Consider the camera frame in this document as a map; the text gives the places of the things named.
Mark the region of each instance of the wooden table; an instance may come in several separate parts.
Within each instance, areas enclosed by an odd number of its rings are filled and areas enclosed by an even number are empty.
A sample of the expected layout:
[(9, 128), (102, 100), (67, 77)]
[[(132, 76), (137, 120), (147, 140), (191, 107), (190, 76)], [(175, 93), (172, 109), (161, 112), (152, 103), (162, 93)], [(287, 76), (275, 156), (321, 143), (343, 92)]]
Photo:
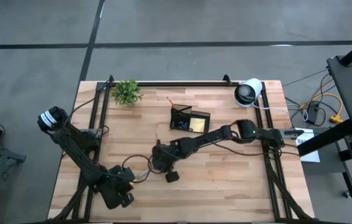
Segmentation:
[[(75, 106), (91, 98), (97, 82), (81, 82)], [(280, 81), (265, 81), (270, 106), (287, 109)], [(142, 101), (133, 106), (118, 106), (110, 98), (106, 125), (110, 132), (103, 137), (100, 161), (111, 168), (132, 154), (150, 156), (156, 139), (163, 143), (198, 134), (169, 129), (170, 103), (191, 105), (193, 110), (211, 114), (210, 131), (237, 119), (256, 122), (253, 108), (241, 108), (233, 99), (233, 87), (143, 87)], [(72, 123), (88, 127), (92, 103), (73, 115)], [(290, 128), (289, 115), (271, 110), (275, 128)], [(262, 152), (259, 141), (238, 145), (220, 144), (245, 153)], [(297, 152), (293, 147), (283, 151)], [(298, 156), (281, 157), (287, 189), (306, 213), (313, 216), (302, 164)], [(146, 169), (146, 161), (133, 158), (127, 162), (135, 174)], [(186, 160), (176, 163), (180, 180), (167, 183), (164, 175), (151, 174), (147, 181), (135, 185), (135, 201), (127, 208), (109, 210), (100, 194), (93, 198), (91, 222), (252, 222), (273, 221), (263, 156), (238, 156), (216, 146), (200, 149)], [(60, 164), (49, 217), (58, 214), (76, 190), (80, 169), (69, 157)], [(285, 217), (277, 192), (282, 217)]]

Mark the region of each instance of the gray floor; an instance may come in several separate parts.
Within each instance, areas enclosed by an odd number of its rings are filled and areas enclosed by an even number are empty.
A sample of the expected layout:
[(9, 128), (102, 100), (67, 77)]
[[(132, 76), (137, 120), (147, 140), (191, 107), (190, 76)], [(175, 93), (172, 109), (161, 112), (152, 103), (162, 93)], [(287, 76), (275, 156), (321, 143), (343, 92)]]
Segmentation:
[[(0, 1), (0, 44), (87, 43), (98, 0)], [(97, 42), (352, 40), (352, 0), (121, 1), (107, 0)], [(323, 70), (351, 45), (95, 49), (87, 80), (218, 80), (257, 77), (283, 83)], [(37, 116), (74, 102), (85, 49), (0, 50), (0, 123), (5, 145), (27, 154), (0, 187), (0, 223), (43, 220), (60, 149), (36, 125)], [(286, 86), (302, 103), (326, 73)], [(324, 102), (338, 108), (333, 98)], [(325, 108), (329, 115), (332, 112)], [(296, 126), (305, 126), (301, 117)], [(307, 175), (317, 218), (352, 223), (352, 199), (341, 175)]]

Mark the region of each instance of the paper sheet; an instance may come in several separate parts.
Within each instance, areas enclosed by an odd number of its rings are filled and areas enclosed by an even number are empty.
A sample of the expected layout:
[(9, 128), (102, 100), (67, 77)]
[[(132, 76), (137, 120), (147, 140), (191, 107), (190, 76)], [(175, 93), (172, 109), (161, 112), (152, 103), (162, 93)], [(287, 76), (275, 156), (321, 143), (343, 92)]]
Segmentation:
[[(311, 139), (314, 137), (314, 133), (312, 129), (305, 129), (305, 128), (296, 128), (297, 130), (303, 130), (304, 133), (301, 134), (297, 139), (296, 139), (296, 145), (300, 145), (301, 143)], [(320, 162), (320, 157), (318, 155), (318, 151), (314, 151), (312, 153), (309, 153), (305, 156), (302, 156), (300, 158), (302, 162)]]

